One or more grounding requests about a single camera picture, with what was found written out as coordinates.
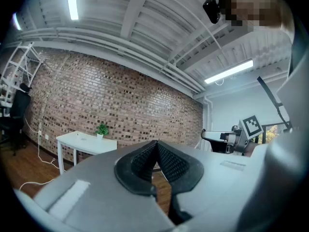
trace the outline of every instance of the table leg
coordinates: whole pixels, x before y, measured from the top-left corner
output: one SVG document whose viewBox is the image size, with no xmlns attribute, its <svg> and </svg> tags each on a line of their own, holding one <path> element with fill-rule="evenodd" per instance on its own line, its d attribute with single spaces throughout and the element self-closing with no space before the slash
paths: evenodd
<svg viewBox="0 0 309 232">
<path fill-rule="evenodd" d="M 76 164 L 77 164 L 76 149 L 73 149 L 73 159 L 74 159 L 74 166 L 76 166 Z"/>
<path fill-rule="evenodd" d="M 63 157 L 62 157 L 62 146 L 59 140 L 58 140 L 58 164 L 59 164 L 60 174 L 63 174 L 64 167 L 63 167 Z"/>
</svg>

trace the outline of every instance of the chair backrest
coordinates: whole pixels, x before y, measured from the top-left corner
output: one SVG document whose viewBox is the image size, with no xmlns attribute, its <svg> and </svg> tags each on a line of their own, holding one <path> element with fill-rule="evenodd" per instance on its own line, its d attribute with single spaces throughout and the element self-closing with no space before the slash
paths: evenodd
<svg viewBox="0 0 309 232">
<path fill-rule="evenodd" d="M 17 90 L 15 93 L 14 101 L 10 109 L 11 117 L 23 117 L 26 111 L 26 108 L 30 104 L 31 97 L 21 91 Z"/>
</svg>

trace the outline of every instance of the window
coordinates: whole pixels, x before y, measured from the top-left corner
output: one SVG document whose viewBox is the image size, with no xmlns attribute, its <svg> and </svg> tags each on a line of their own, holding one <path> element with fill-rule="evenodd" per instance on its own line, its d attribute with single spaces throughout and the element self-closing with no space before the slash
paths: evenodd
<svg viewBox="0 0 309 232">
<path fill-rule="evenodd" d="M 283 131 L 286 128 L 285 124 L 283 123 L 278 123 L 278 124 L 272 124 L 272 125 L 263 125 L 263 134 L 260 134 L 258 136 L 258 144 L 268 144 L 270 143 L 274 138 L 279 136 L 280 134 L 283 133 Z"/>
</svg>

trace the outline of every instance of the wooden floor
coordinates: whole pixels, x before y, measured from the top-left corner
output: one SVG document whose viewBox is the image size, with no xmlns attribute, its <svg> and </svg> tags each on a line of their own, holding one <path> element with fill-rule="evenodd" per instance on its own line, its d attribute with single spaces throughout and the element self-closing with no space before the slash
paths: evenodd
<svg viewBox="0 0 309 232">
<path fill-rule="evenodd" d="M 12 187 L 19 189 L 22 184 L 28 181 L 45 183 L 59 176 L 59 169 L 51 164 L 43 163 L 38 158 L 38 148 L 31 142 L 26 141 L 26 148 L 16 152 L 16 156 L 10 149 L 10 144 L 1 146 L 1 160 L 6 173 L 11 181 Z M 42 160 L 51 162 L 53 157 L 40 150 Z M 58 160 L 53 164 L 58 167 Z M 64 169 L 68 170 L 72 165 L 64 163 Z M 153 173 L 153 184 L 157 187 L 157 201 L 162 210 L 167 214 L 169 210 L 171 187 L 161 172 Z M 43 186 L 26 184 L 22 191 L 28 196 L 34 195 Z"/>
</svg>

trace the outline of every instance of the black headset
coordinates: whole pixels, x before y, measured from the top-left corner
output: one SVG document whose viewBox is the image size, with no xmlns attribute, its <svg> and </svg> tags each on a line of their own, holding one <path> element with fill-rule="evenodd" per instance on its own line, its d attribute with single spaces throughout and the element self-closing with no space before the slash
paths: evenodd
<svg viewBox="0 0 309 232">
<path fill-rule="evenodd" d="M 226 14 L 225 0 L 219 0 L 218 4 L 216 0 L 206 0 L 203 4 L 203 9 L 207 13 L 210 21 L 213 24 L 216 24 L 219 21 L 221 14 Z"/>
</svg>

